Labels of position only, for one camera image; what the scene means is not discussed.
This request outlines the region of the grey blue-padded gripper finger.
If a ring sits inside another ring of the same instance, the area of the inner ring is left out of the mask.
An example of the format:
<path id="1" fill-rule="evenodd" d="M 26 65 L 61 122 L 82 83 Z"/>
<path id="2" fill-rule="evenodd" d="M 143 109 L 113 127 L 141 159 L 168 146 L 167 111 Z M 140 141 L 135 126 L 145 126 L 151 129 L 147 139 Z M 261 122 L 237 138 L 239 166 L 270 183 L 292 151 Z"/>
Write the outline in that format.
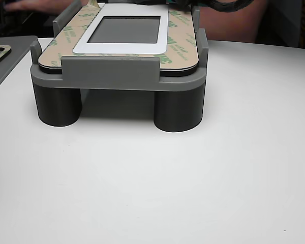
<path id="1" fill-rule="evenodd" d="M 191 0 L 168 0 L 167 3 L 176 10 L 191 12 Z"/>

